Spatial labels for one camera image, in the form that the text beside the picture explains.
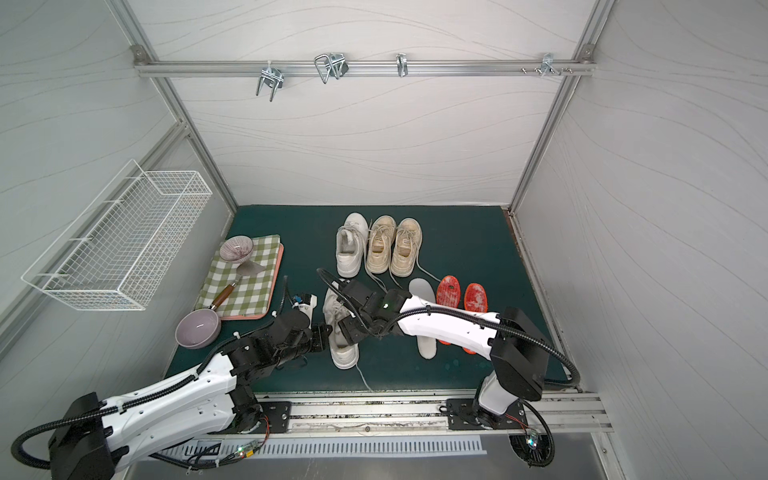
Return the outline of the white sneaker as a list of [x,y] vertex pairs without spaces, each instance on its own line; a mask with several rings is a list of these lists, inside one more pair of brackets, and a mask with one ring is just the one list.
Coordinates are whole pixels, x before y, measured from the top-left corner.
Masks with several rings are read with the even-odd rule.
[[367,253],[368,224],[362,214],[349,214],[336,233],[336,268],[342,278],[354,278]]
[[329,345],[331,359],[334,365],[340,370],[350,370],[354,368],[360,376],[365,388],[372,392],[373,389],[368,384],[358,362],[360,359],[359,347],[351,344],[343,335],[341,330],[341,321],[352,316],[352,311],[341,301],[340,297],[329,288],[326,292],[322,306],[325,323],[332,328],[329,334]]

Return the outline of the white foam insole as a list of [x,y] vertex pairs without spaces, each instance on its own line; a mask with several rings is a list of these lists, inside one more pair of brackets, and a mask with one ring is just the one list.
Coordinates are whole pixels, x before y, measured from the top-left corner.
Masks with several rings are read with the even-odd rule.
[[[426,279],[415,278],[411,280],[409,292],[427,302],[436,302],[434,290]],[[437,340],[431,337],[417,336],[417,348],[422,358],[431,360],[437,354]]]

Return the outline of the white sneaker front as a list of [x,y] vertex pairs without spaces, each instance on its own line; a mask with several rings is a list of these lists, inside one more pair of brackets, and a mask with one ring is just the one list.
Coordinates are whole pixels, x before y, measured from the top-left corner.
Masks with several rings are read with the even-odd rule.
[[368,224],[362,214],[349,214],[336,233],[336,268],[342,278],[354,278],[367,253]]

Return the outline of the red orange insole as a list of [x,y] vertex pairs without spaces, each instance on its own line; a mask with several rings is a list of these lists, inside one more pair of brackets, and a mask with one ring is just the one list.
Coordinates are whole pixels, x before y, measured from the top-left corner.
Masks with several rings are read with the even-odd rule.
[[461,297],[462,290],[458,279],[452,275],[445,276],[438,285],[436,303],[440,306],[457,309]]

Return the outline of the beige lace sneaker with laces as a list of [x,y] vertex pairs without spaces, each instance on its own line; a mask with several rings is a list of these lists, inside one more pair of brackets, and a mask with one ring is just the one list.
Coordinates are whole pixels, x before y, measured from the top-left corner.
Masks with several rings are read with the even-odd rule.
[[420,251],[423,244],[423,231],[414,218],[403,219],[395,229],[392,257],[389,272],[393,278],[409,277],[415,268],[429,278],[439,279],[420,264]]

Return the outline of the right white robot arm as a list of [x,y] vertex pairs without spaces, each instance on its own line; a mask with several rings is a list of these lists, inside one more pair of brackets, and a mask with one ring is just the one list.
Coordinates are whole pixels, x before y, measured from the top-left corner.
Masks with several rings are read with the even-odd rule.
[[476,393],[477,416],[501,417],[516,402],[539,401],[545,386],[572,388],[580,383],[574,362],[552,346],[518,308],[468,312],[405,290],[373,291],[356,280],[335,279],[327,286],[350,311],[339,321],[350,344],[402,334],[445,341],[488,360],[492,371]]

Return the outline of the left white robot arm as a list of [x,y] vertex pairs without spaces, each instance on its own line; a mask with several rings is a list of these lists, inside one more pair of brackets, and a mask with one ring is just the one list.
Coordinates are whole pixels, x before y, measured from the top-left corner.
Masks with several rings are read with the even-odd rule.
[[54,479],[110,479],[134,461],[194,437],[249,432],[262,415],[253,383],[327,349],[331,331],[294,308],[234,335],[173,377],[104,400],[95,393],[78,398],[64,418],[20,434],[11,454]]

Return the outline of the green checkered cloth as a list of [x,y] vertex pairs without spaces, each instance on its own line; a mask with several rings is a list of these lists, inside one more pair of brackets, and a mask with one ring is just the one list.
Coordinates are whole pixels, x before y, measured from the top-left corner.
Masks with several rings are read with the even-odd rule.
[[[272,294],[278,283],[278,271],[284,247],[278,234],[254,237],[251,260],[265,270],[255,276],[244,277],[230,296],[217,308],[222,320],[257,320],[264,317],[270,307]],[[194,308],[208,308],[224,288],[236,280],[237,264],[225,261],[217,251],[208,274],[199,291]]]

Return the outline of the metal U-bolt hook middle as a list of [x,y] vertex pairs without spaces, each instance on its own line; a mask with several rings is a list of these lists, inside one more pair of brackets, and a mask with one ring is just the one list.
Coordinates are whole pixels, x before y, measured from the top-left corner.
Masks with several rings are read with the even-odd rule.
[[349,71],[349,65],[343,53],[324,53],[314,58],[314,66],[323,84],[331,78],[339,80]]

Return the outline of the metal u-bolt hook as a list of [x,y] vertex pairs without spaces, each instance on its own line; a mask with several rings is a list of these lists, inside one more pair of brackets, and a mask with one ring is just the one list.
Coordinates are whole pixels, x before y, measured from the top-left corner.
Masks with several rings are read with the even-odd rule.
[[269,101],[273,102],[276,93],[284,85],[283,73],[274,68],[271,64],[268,64],[261,70],[256,87],[256,95],[259,96],[263,91],[269,91]]
[[314,58],[314,66],[323,84],[331,78],[339,80],[349,71],[349,65],[343,53],[324,53]]

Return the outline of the metal U-bolt hook left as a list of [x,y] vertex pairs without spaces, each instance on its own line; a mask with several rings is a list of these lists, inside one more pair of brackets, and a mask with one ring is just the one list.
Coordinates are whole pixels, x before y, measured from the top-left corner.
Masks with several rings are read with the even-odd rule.
[[263,91],[269,91],[269,101],[273,102],[276,93],[284,85],[283,73],[274,68],[271,64],[268,64],[261,70],[256,87],[256,95],[259,96]]

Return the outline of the metal clip hook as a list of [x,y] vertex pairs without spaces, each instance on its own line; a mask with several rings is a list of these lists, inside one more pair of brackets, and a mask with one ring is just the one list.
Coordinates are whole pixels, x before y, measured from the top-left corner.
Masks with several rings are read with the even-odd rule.
[[396,68],[400,78],[405,78],[408,75],[408,60],[404,53],[396,55]]

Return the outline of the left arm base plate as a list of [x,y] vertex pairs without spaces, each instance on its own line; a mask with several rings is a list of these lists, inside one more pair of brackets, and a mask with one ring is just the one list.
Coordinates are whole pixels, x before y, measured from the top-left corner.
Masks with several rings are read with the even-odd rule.
[[239,434],[282,434],[288,431],[291,418],[292,403],[289,401],[259,402],[254,413],[247,413],[241,425],[237,427]]

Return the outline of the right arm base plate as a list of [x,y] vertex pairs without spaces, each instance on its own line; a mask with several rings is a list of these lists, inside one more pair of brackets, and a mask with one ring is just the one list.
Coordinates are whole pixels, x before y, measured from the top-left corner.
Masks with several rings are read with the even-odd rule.
[[448,421],[451,431],[463,430],[520,430],[528,429],[527,418],[523,404],[516,400],[509,405],[506,412],[496,415],[482,410],[474,399],[447,399],[438,407],[441,415]]

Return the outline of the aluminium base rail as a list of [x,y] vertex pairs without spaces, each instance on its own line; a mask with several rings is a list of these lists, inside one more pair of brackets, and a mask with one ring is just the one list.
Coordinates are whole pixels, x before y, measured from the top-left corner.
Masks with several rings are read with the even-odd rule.
[[[520,430],[448,429],[447,418],[438,407],[447,399],[469,398],[463,391],[445,395],[391,396],[277,396],[262,397],[259,402],[289,401],[292,403],[288,431],[277,436],[426,436],[458,435],[463,432],[479,434],[520,434]],[[550,430],[553,433],[610,433],[612,423],[601,399],[594,393],[548,393],[533,407],[524,407],[527,430]],[[163,420],[150,419],[146,407],[134,413],[126,412],[105,423],[110,431],[109,441],[128,443],[138,440],[149,446],[172,446],[185,439],[210,435],[242,437],[226,395],[209,397],[181,413]]]

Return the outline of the metal crossbar rail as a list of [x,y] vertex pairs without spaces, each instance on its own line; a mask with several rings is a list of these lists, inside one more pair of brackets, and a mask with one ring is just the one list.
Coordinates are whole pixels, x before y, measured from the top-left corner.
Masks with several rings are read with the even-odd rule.
[[[406,77],[496,77],[534,76],[523,75],[521,67],[532,68],[541,59],[533,60],[408,60]],[[349,71],[346,78],[399,77],[396,59],[347,60]],[[280,61],[156,61],[137,64],[135,70],[145,78],[226,78],[258,77],[268,64],[279,69],[286,78],[317,78],[312,60]],[[570,76],[589,76],[597,69],[594,62],[555,60],[555,64],[573,69]]]

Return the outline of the metal bracket hook right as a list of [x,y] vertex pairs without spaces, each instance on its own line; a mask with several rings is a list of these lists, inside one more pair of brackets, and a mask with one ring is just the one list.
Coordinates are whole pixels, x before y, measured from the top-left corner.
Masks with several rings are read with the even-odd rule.
[[573,69],[568,66],[558,67],[555,64],[554,56],[551,53],[547,53],[542,57],[538,66],[532,68],[521,67],[520,72],[523,75],[536,75],[539,77],[563,77],[570,76],[573,73]]

